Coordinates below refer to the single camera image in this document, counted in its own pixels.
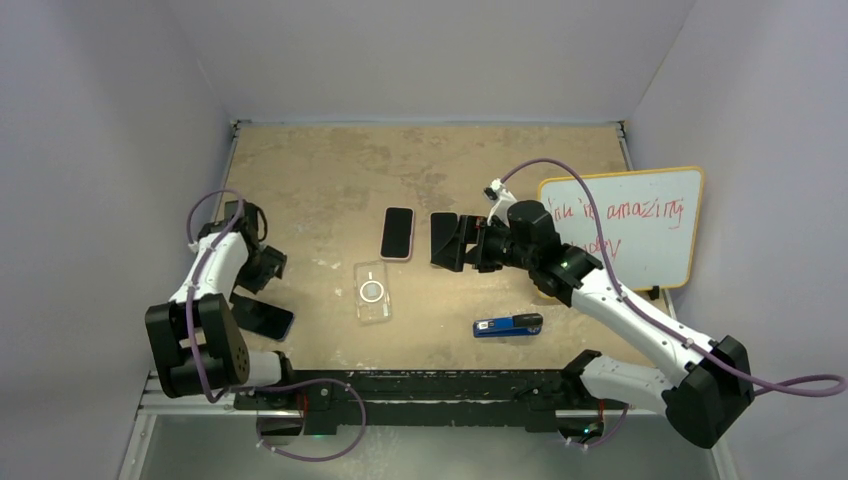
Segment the blue-edged phone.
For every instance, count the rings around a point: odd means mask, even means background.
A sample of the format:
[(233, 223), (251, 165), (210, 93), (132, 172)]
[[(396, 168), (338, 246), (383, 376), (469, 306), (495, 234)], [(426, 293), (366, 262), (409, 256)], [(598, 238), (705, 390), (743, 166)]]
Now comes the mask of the blue-edged phone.
[(284, 341), (294, 323), (293, 312), (256, 299), (233, 293), (230, 302), (232, 315), (241, 329), (270, 340)]

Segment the clear phone case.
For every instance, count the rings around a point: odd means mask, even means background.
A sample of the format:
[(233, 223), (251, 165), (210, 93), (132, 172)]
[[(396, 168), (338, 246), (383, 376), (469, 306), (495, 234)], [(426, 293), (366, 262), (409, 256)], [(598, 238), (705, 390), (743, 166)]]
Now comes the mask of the clear phone case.
[(357, 318), (361, 323), (383, 323), (391, 319), (391, 297), (384, 262), (362, 262), (354, 266), (353, 294)]

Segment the white phone case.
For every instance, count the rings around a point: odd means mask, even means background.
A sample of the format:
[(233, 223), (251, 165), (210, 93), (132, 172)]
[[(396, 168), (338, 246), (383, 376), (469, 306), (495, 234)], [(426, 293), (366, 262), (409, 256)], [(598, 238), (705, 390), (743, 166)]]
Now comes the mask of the white phone case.
[(454, 212), (430, 215), (430, 263), (452, 272), (462, 270), (458, 260), (459, 216)]

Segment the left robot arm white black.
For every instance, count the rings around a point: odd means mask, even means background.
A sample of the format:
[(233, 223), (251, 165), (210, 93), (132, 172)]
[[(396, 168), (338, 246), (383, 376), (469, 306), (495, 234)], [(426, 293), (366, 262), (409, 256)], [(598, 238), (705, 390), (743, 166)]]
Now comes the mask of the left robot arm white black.
[(297, 399), (298, 382), (281, 352), (250, 349), (242, 335), (283, 340), (292, 312), (255, 294), (281, 278), (286, 255), (264, 243), (264, 211), (229, 201), (224, 218), (205, 224), (193, 242), (197, 256), (183, 284), (162, 304), (148, 308), (145, 326), (163, 392), (170, 398), (259, 388), (272, 408)]

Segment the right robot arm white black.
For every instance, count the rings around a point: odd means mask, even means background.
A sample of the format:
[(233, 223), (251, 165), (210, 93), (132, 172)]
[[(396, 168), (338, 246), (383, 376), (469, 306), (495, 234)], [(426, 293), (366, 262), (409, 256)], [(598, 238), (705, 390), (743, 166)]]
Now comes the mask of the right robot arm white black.
[(653, 364), (585, 351), (563, 371), (561, 392), (569, 404), (584, 407), (596, 398), (634, 404), (663, 416), (691, 444), (710, 449), (753, 403), (741, 342), (699, 333), (612, 280), (610, 268), (595, 256), (561, 240), (540, 202), (513, 204), (505, 221), (437, 212), (430, 223), (433, 265), (453, 272), (466, 265), (480, 273), (524, 270), (543, 294), (600, 321)]

